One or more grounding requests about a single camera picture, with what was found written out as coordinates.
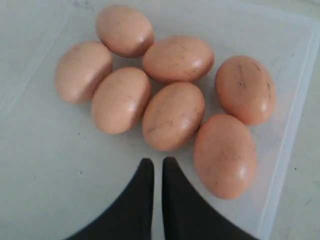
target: brown egg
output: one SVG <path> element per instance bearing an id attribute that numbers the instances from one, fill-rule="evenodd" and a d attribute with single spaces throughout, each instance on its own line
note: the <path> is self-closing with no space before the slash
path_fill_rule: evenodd
<path id="1" fill-rule="evenodd" d="M 142 132 L 146 142 L 159 151 L 186 144 L 203 120 L 205 99 L 201 90 L 187 82 L 165 86 L 148 104 Z"/>
<path id="2" fill-rule="evenodd" d="M 93 96 L 94 123 L 104 133 L 124 133 L 141 119 L 151 96 L 149 78 L 142 70 L 118 69 L 102 81 Z"/>
<path id="3" fill-rule="evenodd" d="M 200 128 L 193 161 L 206 188 L 221 199 L 239 197 L 257 168 L 256 146 L 249 129 L 228 114 L 212 116 Z"/>
<path id="4" fill-rule="evenodd" d="M 145 53 L 145 72 L 163 84 L 194 82 L 213 67 L 215 56 L 203 40 L 192 36 L 170 36 L 155 42 Z"/>
<path id="5" fill-rule="evenodd" d="M 138 58 L 155 41 L 154 29 L 139 11 L 125 5 L 103 8 L 95 22 L 96 33 L 113 53 Z"/>
<path id="6" fill-rule="evenodd" d="M 248 56 L 233 56 L 218 69 L 215 91 L 222 108 L 244 124 L 258 125 L 273 113 L 274 81 L 266 67 Z"/>
<path id="7" fill-rule="evenodd" d="M 55 88 L 66 102 L 82 104 L 112 72 L 111 52 L 98 41 L 84 41 L 73 46 L 59 60 L 55 70 Z"/>

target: white surface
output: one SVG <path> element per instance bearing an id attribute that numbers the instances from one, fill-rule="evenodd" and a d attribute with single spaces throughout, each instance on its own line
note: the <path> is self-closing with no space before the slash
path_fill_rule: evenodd
<path id="1" fill-rule="evenodd" d="M 94 16 L 104 1 L 66 0 L 67 5 L 51 6 L 44 2 L 7 3 L 0 15 L 1 30 L 7 32 L 0 36 L 0 239 L 59 239 L 72 234 L 115 199 L 142 156 L 152 158 L 156 166 L 153 239 L 164 239 L 160 184 L 165 154 L 143 142 L 139 127 L 115 137 L 100 133 L 88 104 L 69 105 L 55 94 L 53 74 L 59 56 L 76 42 L 96 39 Z M 259 167 L 246 194 L 232 201 L 212 197 L 194 173 L 192 143 L 170 154 L 180 160 L 208 202 L 240 227 L 267 239 L 319 46 L 318 25 L 296 15 L 226 1 L 209 6 L 144 2 L 137 8 L 152 21 L 158 37 L 195 35 L 215 49 L 215 67 L 199 84 L 208 99 L 213 90 L 207 85 L 212 86 L 218 66 L 231 55 L 253 56 L 270 69 L 277 107 L 267 123 L 252 128 Z M 12 13 L 17 20 L 7 26 Z M 116 62 L 140 65 L 121 58 Z M 206 110 L 206 117 L 220 111 L 212 101 Z"/>

